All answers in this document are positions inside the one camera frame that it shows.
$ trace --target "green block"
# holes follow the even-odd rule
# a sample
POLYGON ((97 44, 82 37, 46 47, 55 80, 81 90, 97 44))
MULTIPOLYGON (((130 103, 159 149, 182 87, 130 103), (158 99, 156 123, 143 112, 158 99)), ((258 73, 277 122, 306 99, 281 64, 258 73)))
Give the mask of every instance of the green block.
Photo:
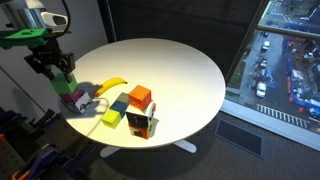
POLYGON ((121 120, 121 115, 117 111, 108 109, 101 117, 101 120, 105 126, 115 129, 121 120))
POLYGON ((51 84, 58 94, 72 94, 76 87, 78 86, 78 83, 76 81, 76 78, 73 74, 71 75, 72 81, 70 83, 67 82, 65 79, 63 73, 59 73, 56 75, 56 77, 51 81, 51 84))
POLYGON ((46 29, 22 29, 14 31, 0 31, 0 47, 38 46, 47 41, 43 36, 48 34, 46 29))

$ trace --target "table leg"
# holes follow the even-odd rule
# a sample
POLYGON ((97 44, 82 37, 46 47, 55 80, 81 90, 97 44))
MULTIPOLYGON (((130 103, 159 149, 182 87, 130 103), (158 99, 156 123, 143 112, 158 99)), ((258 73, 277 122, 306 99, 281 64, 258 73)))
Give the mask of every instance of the table leg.
POLYGON ((117 152, 118 150, 120 150, 120 148, 114 146, 107 146, 100 151, 100 156, 105 158, 117 152))
POLYGON ((180 140, 175 142, 174 144, 190 153, 195 153, 197 151, 197 147, 186 140, 180 140))

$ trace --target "window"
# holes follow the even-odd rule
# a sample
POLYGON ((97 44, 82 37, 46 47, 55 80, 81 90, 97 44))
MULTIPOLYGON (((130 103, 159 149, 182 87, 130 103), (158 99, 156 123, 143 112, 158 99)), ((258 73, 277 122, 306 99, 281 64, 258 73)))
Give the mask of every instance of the window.
POLYGON ((265 5, 222 110, 320 151, 320 1, 265 5))

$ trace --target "blue block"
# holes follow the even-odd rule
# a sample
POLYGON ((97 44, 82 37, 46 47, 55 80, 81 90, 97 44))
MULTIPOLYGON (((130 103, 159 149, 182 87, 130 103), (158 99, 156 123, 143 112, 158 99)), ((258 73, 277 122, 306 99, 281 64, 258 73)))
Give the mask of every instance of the blue block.
POLYGON ((117 111, 120 113, 121 118, 123 118, 123 116, 126 114, 126 110, 127 110, 128 105, 124 102, 121 101, 115 101, 110 109, 117 111))

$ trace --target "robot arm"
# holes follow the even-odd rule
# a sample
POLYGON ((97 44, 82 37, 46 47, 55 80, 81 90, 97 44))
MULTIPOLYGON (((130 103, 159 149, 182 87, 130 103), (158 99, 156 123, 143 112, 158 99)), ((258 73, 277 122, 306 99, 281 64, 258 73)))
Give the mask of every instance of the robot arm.
POLYGON ((75 69, 73 53, 63 53, 57 41, 70 26, 68 7, 65 0, 61 1, 68 17, 47 12, 39 0, 0 0, 0 7, 10 21, 6 26, 13 28, 11 31, 0 31, 0 47, 27 46, 32 54, 24 58, 26 62, 36 73, 49 78, 68 109, 84 113, 91 98, 87 92, 78 89, 72 75, 75 69), (60 25, 66 25, 64 31, 51 29, 60 25), (60 69, 62 74, 55 75, 51 65, 60 69))

